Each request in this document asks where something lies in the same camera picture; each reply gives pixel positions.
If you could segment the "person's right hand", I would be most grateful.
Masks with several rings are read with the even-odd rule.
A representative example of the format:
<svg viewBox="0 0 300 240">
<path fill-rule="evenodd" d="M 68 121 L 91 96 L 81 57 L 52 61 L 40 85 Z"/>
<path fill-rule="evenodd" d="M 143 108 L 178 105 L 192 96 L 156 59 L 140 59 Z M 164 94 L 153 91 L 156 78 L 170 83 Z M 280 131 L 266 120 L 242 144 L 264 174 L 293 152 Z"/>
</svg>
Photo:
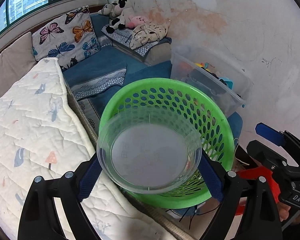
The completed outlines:
<svg viewBox="0 0 300 240">
<path fill-rule="evenodd" d="M 279 212 L 280 221 L 287 220 L 289 217 L 290 206 L 283 204 L 281 202 L 277 203 L 277 209 Z M 300 214 L 292 221 L 292 224 L 300 224 Z"/>
</svg>

